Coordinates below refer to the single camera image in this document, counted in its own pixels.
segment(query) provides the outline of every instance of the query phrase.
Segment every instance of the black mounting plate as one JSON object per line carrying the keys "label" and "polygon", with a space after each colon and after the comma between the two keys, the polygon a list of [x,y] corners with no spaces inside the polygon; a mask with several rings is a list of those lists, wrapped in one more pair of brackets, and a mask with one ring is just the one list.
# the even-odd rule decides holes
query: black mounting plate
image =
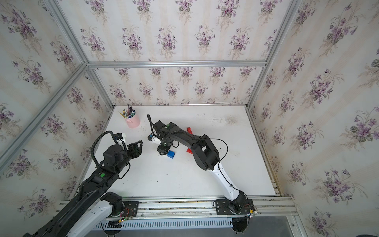
{"label": "black mounting plate", "polygon": [[[227,199],[219,199],[215,201],[216,206],[216,213],[217,215],[234,215],[234,213],[230,210],[229,204],[231,203],[230,200]],[[248,199],[243,204],[243,208],[241,209],[241,213],[239,215],[247,215],[250,212],[250,209],[254,211],[253,208],[253,200]]]}

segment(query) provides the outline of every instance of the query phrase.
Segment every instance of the metal vent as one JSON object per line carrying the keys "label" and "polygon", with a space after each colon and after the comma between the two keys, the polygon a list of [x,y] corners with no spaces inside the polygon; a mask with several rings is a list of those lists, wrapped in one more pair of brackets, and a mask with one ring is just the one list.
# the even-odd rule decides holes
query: metal vent
{"label": "metal vent", "polygon": [[[114,230],[108,221],[102,221],[105,230]],[[130,220],[122,223],[121,230],[134,229],[195,229],[195,228],[224,228],[233,227],[232,219],[227,217],[216,218],[187,218],[187,219],[160,219],[160,220]],[[102,230],[100,223],[93,228]]]}

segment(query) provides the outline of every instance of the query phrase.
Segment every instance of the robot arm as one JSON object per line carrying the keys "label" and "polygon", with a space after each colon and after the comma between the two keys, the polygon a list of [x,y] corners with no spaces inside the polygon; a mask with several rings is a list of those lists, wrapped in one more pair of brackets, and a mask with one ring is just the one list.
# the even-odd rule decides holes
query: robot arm
{"label": "robot arm", "polygon": [[[104,160],[99,164],[93,155],[93,150],[101,137],[108,133],[112,135],[116,144],[108,147],[108,150],[103,153]],[[117,140],[122,140],[122,135],[120,133],[114,135],[111,131],[104,132],[95,140],[91,148],[91,155],[97,169],[82,182],[77,195],[55,217],[33,235],[26,233],[24,237],[65,237],[70,235],[78,237],[79,233],[81,236],[85,236],[104,217],[117,216],[123,211],[121,196],[112,192],[106,193],[106,191],[119,179],[119,173],[123,168],[128,164],[130,167],[130,160],[137,158],[142,153],[142,141],[128,146],[122,142],[123,146],[121,146]],[[99,198],[100,202],[94,207],[95,210],[91,210],[90,214],[82,217]]]}
{"label": "robot arm", "polygon": [[161,121],[158,121],[153,124],[150,115],[147,115],[147,118],[152,131],[148,139],[159,144],[157,151],[161,155],[167,154],[173,141],[180,142],[190,148],[196,164],[203,170],[209,170],[224,187],[225,197],[230,201],[229,208],[231,212],[240,214],[247,196],[233,184],[230,177],[226,174],[220,162],[219,152],[211,139],[207,135],[197,136],[190,134],[172,122],[165,125]]}

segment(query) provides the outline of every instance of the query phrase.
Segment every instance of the purple flower pattern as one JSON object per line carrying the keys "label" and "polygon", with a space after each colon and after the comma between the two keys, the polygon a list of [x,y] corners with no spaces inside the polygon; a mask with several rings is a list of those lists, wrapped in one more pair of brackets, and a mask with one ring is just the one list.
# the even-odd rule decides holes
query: purple flower pattern
{"label": "purple flower pattern", "polygon": [[64,63],[67,72],[74,72],[76,68],[76,64],[73,62],[74,57],[71,55],[70,49],[62,43],[61,35],[55,37],[55,41],[51,41],[50,45],[54,49],[53,52],[57,61]]}
{"label": "purple flower pattern", "polygon": [[86,137],[88,137],[88,135],[91,136],[91,130],[87,125],[87,119],[85,117],[74,119],[74,121],[72,125],[76,128],[76,133],[81,133]]}
{"label": "purple flower pattern", "polygon": [[19,58],[18,61],[12,61],[12,64],[13,67],[19,71],[19,79],[22,79],[26,82],[31,82],[36,86],[34,88],[39,89],[39,91],[42,93],[45,91],[50,93],[50,83],[42,76],[42,66],[39,62],[34,62],[33,60],[25,61]]}
{"label": "purple flower pattern", "polygon": [[37,30],[31,25],[32,20],[26,16],[26,14],[18,10],[9,1],[3,1],[0,3],[1,18],[4,24],[7,24],[10,33],[19,33],[21,36],[21,43],[30,51],[32,48],[34,51],[42,50],[40,41],[42,39],[37,38]]}
{"label": "purple flower pattern", "polygon": [[279,168],[282,169],[282,163],[279,162],[277,156],[272,156],[271,159],[270,159],[270,163],[271,163],[271,166],[272,166],[273,170],[274,170],[276,173],[279,171]]}
{"label": "purple flower pattern", "polygon": [[135,100],[135,99],[129,99],[129,102],[128,102],[129,105],[142,105],[142,103],[139,101],[139,100]]}
{"label": "purple flower pattern", "polygon": [[366,141],[373,141],[379,139],[379,125],[375,118],[373,118],[373,113],[379,112],[379,106],[374,107],[370,112],[368,111],[357,111],[360,115],[356,115],[354,122],[356,125],[351,126],[350,129],[345,128],[346,133],[342,133],[340,137],[345,137],[348,141],[343,146],[346,146],[348,149],[354,148],[357,149],[357,144],[360,144],[361,147]]}
{"label": "purple flower pattern", "polygon": [[354,24],[358,22],[362,15],[356,15],[356,12],[359,10],[358,6],[350,10],[350,5],[351,2],[348,4],[348,7],[343,9],[339,16],[332,18],[331,21],[333,22],[329,27],[331,33],[326,36],[326,39],[323,39],[323,44],[320,46],[320,49],[323,49],[323,53],[320,57],[323,55],[328,56],[329,53],[333,53],[332,50],[333,48],[337,48],[336,44],[338,41],[342,40],[344,36],[348,34],[353,35],[358,29],[358,26]]}
{"label": "purple flower pattern", "polygon": [[61,193],[63,193],[63,195],[64,195],[65,198],[69,198],[70,195],[71,195],[71,193],[72,193],[72,191],[75,188],[76,183],[77,183],[77,177],[76,176],[74,176],[72,178],[70,177],[69,180],[68,180],[68,182],[64,183],[62,185],[62,188],[59,189],[59,191]]}
{"label": "purple flower pattern", "polygon": [[261,113],[261,118],[262,118],[262,120],[260,122],[264,122],[265,119],[271,118],[271,105],[270,105],[270,102],[267,102],[267,104],[265,104],[263,106],[263,111]]}
{"label": "purple flower pattern", "polygon": [[14,116],[12,111],[6,110],[6,103],[0,104],[0,140],[6,141],[8,137],[16,137],[21,132],[21,127],[18,123],[21,121],[12,120]]}
{"label": "purple flower pattern", "polygon": [[220,25],[221,31],[227,29],[232,22],[232,17],[237,14],[240,7],[240,0],[218,0],[217,10],[221,10],[221,14],[217,17],[217,25]]}
{"label": "purple flower pattern", "polygon": [[146,21],[146,25],[151,22],[152,16],[150,15],[150,3],[154,0],[132,0],[132,2],[137,5],[137,14],[139,15],[139,19],[143,18]]}
{"label": "purple flower pattern", "polygon": [[91,147],[86,147],[86,143],[84,144],[83,151],[80,153],[80,156],[84,162],[87,162],[91,156]]}
{"label": "purple flower pattern", "polygon": [[85,46],[89,46],[91,48],[90,52],[92,57],[96,57],[99,61],[104,61],[104,56],[106,55],[104,53],[104,42],[98,35],[96,35],[96,30],[96,27],[90,27],[88,31],[86,29],[80,29],[83,33],[81,39],[83,40],[83,44]]}
{"label": "purple flower pattern", "polygon": [[100,117],[97,119],[97,124],[95,124],[95,128],[96,128],[96,131],[98,132],[98,133],[101,133],[101,131],[103,130],[103,128],[104,128],[104,121],[101,121],[100,120]]}
{"label": "purple flower pattern", "polygon": [[166,87],[164,88],[165,91],[167,91],[168,97],[171,98],[172,100],[176,99],[178,96],[176,93],[178,90],[180,90],[178,84],[174,84],[173,82],[167,82]]}
{"label": "purple flower pattern", "polygon": [[261,25],[264,25],[268,23],[268,20],[270,20],[273,15],[273,9],[276,7],[276,4],[278,4],[278,0],[260,0],[260,5],[262,6],[260,13],[258,13],[258,20],[262,21]]}
{"label": "purple flower pattern", "polygon": [[346,202],[346,205],[349,203],[349,200],[352,200],[353,194],[356,190],[359,191],[360,195],[367,194],[363,191],[364,187],[351,183],[348,181],[351,175],[347,170],[339,172],[337,170],[331,169],[330,171],[324,171],[326,180],[323,178],[315,179],[317,187],[313,190],[318,191],[318,196],[322,199],[326,199],[329,203],[329,199],[332,199],[334,203]]}
{"label": "purple flower pattern", "polygon": [[193,88],[196,91],[196,97],[198,99],[202,99],[204,97],[204,93],[208,90],[208,85],[203,82],[196,82],[196,86]]}
{"label": "purple flower pattern", "polygon": [[246,92],[245,92],[245,94],[246,94],[245,98],[248,99],[248,98],[250,97],[251,92],[253,91],[253,87],[254,87],[254,85],[251,85],[251,86],[246,90]]}
{"label": "purple flower pattern", "polygon": [[284,140],[287,140],[284,133],[285,133],[285,129],[283,128],[283,126],[275,128],[274,135],[271,139],[271,141],[273,142],[272,145],[274,147],[277,146],[278,144],[284,145],[284,143],[285,143]]}
{"label": "purple flower pattern", "polygon": [[240,71],[241,71],[240,80],[241,80],[241,82],[246,81],[249,78],[250,73],[256,69],[257,69],[257,67],[240,67]]}
{"label": "purple flower pattern", "polygon": [[90,96],[89,102],[91,103],[91,108],[97,110],[100,114],[103,113],[103,107],[100,104],[99,96]]}
{"label": "purple flower pattern", "polygon": [[192,100],[192,98],[182,99],[182,102],[180,104],[181,105],[192,105],[191,100]]}
{"label": "purple flower pattern", "polygon": [[22,149],[20,151],[20,155],[14,161],[12,161],[12,163],[10,163],[8,168],[4,171],[6,178],[17,175],[20,177],[20,179],[23,179],[25,177],[27,179],[30,179],[30,174],[32,172],[38,174],[39,166],[35,161],[29,161],[25,155],[27,152],[27,150]]}
{"label": "purple flower pattern", "polygon": [[241,104],[243,104],[243,101],[241,99],[239,99],[238,97],[233,97],[232,101],[230,101],[229,104],[241,105]]}
{"label": "purple flower pattern", "polygon": [[315,108],[315,102],[321,104],[323,99],[329,99],[331,92],[333,91],[334,81],[345,81],[342,74],[331,74],[329,69],[326,69],[324,73],[317,75],[316,79],[311,81],[312,90],[306,91],[302,98],[304,101],[301,105],[305,105],[305,108]]}
{"label": "purple flower pattern", "polygon": [[309,230],[314,234],[318,233],[326,237],[334,235],[334,237],[337,237],[333,229],[335,226],[335,223],[332,222],[331,216],[332,214],[330,212],[321,212],[317,208],[314,212],[314,216],[307,218],[307,221],[311,225]]}
{"label": "purple flower pattern", "polygon": [[164,100],[162,98],[157,98],[157,101],[155,102],[155,105],[168,105],[169,103],[167,100]]}
{"label": "purple flower pattern", "polygon": [[125,82],[128,82],[130,80],[129,78],[130,67],[114,68],[114,70],[117,72],[121,80],[124,80]]}
{"label": "purple flower pattern", "polygon": [[284,70],[284,83],[291,82],[292,76],[296,77],[298,72],[301,72],[301,68],[304,66],[304,59],[309,55],[311,55],[309,50],[303,51],[301,47],[298,48],[298,51],[294,53],[288,60],[290,65]]}
{"label": "purple flower pattern", "polygon": [[54,200],[52,200],[51,198],[48,199],[44,194],[45,191],[46,190],[44,188],[38,191],[34,189],[31,198],[23,200],[23,205],[17,208],[17,211],[19,211],[20,213],[24,213],[25,220],[27,217],[30,218],[35,216],[36,213],[44,215],[48,212],[51,206],[54,206]]}
{"label": "purple flower pattern", "polygon": [[159,81],[161,79],[161,71],[162,71],[162,69],[164,69],[164,67],[149,67],[148,69],[151,72],[151,76],[155,80]]}
{"label": "purple flower pattern", "polygon": [[207,24],[204,24],[204,26],[200,24],[199,32],[195,35],[196,40],[199,42],[197,47],[203,55],[208,53],[210,49],[209,43],[216,37],[213,30],[214,28],[209,28]]}
{"label": "purple flower pattern", "polygon": [[366,71],[359,74],[358,78],[363,76],[369,78],[369,80],[361,84],[359,87],[368,87],[372,89],[374,84],[379,85],[379,58],[374,59],[371,63],[371,66],[366,65],[365,69]]}
{"label": "purple flower pattern", "polygon": [[126,28],[122,28],[122,31],[125,34],[122,34],[122,44],[128,46],[128,54],[132,55],[134,60],[138,60],[141,56],[142,50],[142,40],[141,37],[137,35],[136,30],[138,27],[132,26],[129,30]]}
{"label": "purple flower pattern", "polygon": [[84,103],[86,100],[83,99],[83,95],[80,93],[80,89],[76,86],[72,87],[70,90],[70,94],[67,95],[67,99],[70,101],[70,104],[75,103],[76,108],[80,111],[86,107]]}
{"label": "purple flower pattern", "polygon": [[118,101],[120,104],[123,104],[123,102],[125,101],[125,92],[123,89],[121,89],[120,87],[121,85],[120,84],[116,84],[116,85],[110,85],[110,93],[111,95],[113,95],[116,99],[116,101]]}
{"label": "purple flower pattern", "polygon": [[154,88],[152,88],[150,84],[140,82],[138,90],[142,93],[142,96],[147,99],[147,101],[151,100],[151,91],[153,91]]}
{"label": "purple flower pattern", "polygon": [[265,85],[263,86],[265,89],[264,93],[267,93],[269,91],[270,87],[275,85],[276,79],[278,79],[278,78],[275,76],[275,70],[273,68],[271,68],[270,72],[267,73]]}
{"label": "purple flower pattern", "polygon": [[54,135],[54,139],[57,142],[60,140],[65,141],[67,137],[66,127],[63,127],[63,122],[60,121],[59,116],[51,115],[47,117],[41,130],[45,133],[46,136],[49,136],[51,133]]}
{"label": "purple flower pattern", "polygon": [[246,50],[246,46],[249,42],[249,35],[247,34],[252,27],[246,27],[244,30],[238,28],[236,30],[237,35],[232,36],[232,40],[230,41],[230,45],[233,45],[233,48],[229,50],[229,56],[232,56],[233,60],[238,59],[243,53],[243,50]]}
{"label": "purple flower pattern", "polygon": [[217,84],[221,81],[221,77],[224,76],[224,72],[225,67],[211,67],[209,73],[212,73],[212,75],[209,77],[209,81],[212,82],[212,84]]}
{"label": "purple flower pattern", "polygon": [[306,180],[308,177],[305,175],[306,167],[303,165],[303,162],[295,162],[293,161],[291,165],[291,169],[288,170],[287,176],[289,177],[287,180],[290,184],[294,184],[295,182],[301,183],[303,186],[307,184]]}
{"label": "purple flower pattern", "polygon": [[278,116],[283,117],[285,115],[285,112],[295,109],[294,105],[296,104],[296,101],[294,101],[294,97],[295,95],[292,90],[283,95],[282,102],[278,108],[278,111],[280,111],[280,114],[278,114]]}
{"label": "purple flower pattern", "polygon": [[166,60],[169,60],[172,55],[174,54],[173,50],[175,49],[175,43],[177,42],[175,39],[175,36],[172,34],[172,30],[175,27],[169,25],[167,29],[159,28],[159,31],[162,33],[159,33],[157,38],[158,42],[157,44],[161,44],[161,55],[165,57]]}
{"label": "purple flower pattern", "polygon": [[179,19],[184,21],[184,24],[190,21],[192,3],[197,0],[175,0],[175,3],[179,5]]}
{"label": "purple flower pattern", "polygon": [[265,127],[259,130],[259,136],[261,137],[264,143],[267,143],[267,130]]}
{"label": "purple flower pattern", "polygon": [[104,0],[84,0],[88,5],[91,6],[92,14],[95,16],[96,20],[102,19],[105,25],[108,22],[106,12],[104,11]]}
{"label": "purple flower pattern", "polygon": [[298,9],[298,16],[296,17],[296,21],[292,26],[292,30],[295,32],[292,35],[297,35],[301,28],[303,27],[304,21],[307,20],[309,16],[313,16],[316,11],[316,1],[309,0],[308,2],[302,2]]}
{"label": "purple flower pattern", "polygon": [[312,148],[317,135],[319,137],[324,137],[324,135],[321,133],[322,131],[320,129],[315,129],[312,122],[309,122],[308,124],[302,124],[300,127],[298,127],[298,132],[299,135],[295,134],[291,137],[291,146],[293,146],[294,150],[298,150],[299,152],[301,148],[303,150],[306,150],[309,147]]}
{"label": "purple flower pattern", "polygon": [[224,82],[223,86],[220,87],[222,91],[222,97],[223,98],[229,98],[230,93],[236,89],[235,84],[232,84],[231,82]]}
{"label": "purple flower pattern", "polygon": [[188,84],[188,82],[192,80],[191,77],[193,76],[193,72],[193,67],[180,67],[178,69],[178,73],[181,74],[179,81],[183,82],[183,85]]}
{"label": "purple flower pattern", "polygon": [[69,171],[71,166],[75,168],[75,162],[70,159],[68,151],[67,149],[62,150],[61,147],[58,153],[52,154],[53,157],[49,161],[51,164],[54,164],[54,170],[64,169],[65,171]]}
{"label": "purple flower pattern", "polygon": [[218,104],[219,97],[208,98],[207,104]]}
{"label": "purple flower pattern", "polygon": [[262,55],[261,55],[262,58],[266,58],[268,55],[268,52],[270,52],[271,46],[273,45],[273,42],[274,42],[276,31],[277,30],[274,30],[273,33],[269,37],[266,38],[266,42],[264,46],[267,46],[267,48],[262,52]]}

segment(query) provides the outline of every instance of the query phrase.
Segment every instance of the red block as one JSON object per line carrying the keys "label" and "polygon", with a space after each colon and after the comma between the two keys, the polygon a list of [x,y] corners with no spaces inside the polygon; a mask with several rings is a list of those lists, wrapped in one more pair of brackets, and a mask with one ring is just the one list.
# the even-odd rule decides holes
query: red block
{"label": "red block", "polygon": [[[191,130],[190,127],[187,127],[187,132],[189,132],[190,134],[192,134],[192,130]],[[192,150],[190,148],[187,148],[187,152],[192,154]]]}

